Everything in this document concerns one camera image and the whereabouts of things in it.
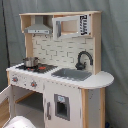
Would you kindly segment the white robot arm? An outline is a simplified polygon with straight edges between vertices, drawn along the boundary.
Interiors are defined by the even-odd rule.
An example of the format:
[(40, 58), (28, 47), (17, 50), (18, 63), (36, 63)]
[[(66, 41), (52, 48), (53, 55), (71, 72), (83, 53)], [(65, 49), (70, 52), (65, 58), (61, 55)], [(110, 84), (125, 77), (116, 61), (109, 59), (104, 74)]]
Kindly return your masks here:
[(36, 127), (32, 124), (32, 122), (29, 119), (23, 116), (16, 116), (7, 123), (5, 123), (2, 128), (36, 128)]

